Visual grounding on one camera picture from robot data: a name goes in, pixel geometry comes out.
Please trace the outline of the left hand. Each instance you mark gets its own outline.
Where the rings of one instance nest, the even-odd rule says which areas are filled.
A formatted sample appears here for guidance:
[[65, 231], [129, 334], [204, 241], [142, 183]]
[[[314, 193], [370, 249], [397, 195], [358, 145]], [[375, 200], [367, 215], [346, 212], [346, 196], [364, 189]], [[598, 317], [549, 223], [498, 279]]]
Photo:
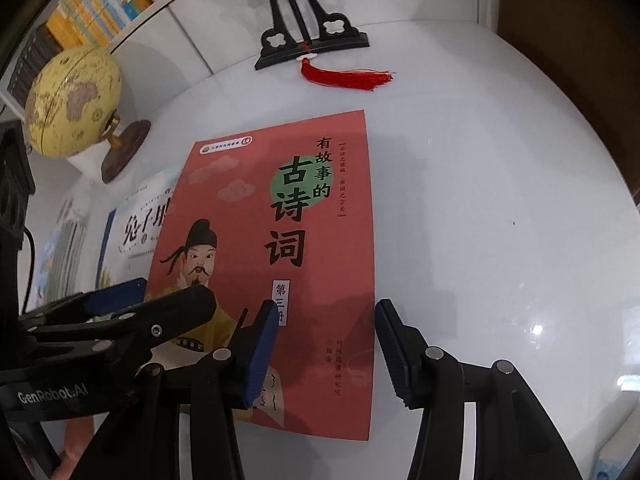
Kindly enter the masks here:
[[54, 472], [52, 479], [67, 480], [70, 478], [93, 436], [92, 416], [74, 418], [66, 422], [61, 465]]

